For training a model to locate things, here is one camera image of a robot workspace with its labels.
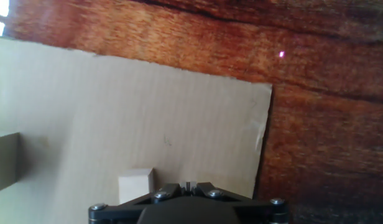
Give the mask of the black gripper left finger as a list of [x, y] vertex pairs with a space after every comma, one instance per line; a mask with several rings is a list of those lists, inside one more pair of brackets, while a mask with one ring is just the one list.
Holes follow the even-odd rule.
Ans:
[[88, 209], [89, 224], [107, 223], [137, 223], [142, 212], [150, 205], [155, 205], [176, 197], [185, 196], [188, 183], [166, 184], [162, 188], [145, 194], [120, 205], [110, 206], [106, 203], [97, 203]]

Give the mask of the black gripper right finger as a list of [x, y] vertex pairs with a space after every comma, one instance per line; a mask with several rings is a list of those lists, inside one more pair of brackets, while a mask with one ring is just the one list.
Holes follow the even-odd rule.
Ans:
[[189, 182], [188, 194], [229, 205], [241, 223], [288, 223], [288, 203], [281, 198], [253, 200], [215, 187], [211, 182]]

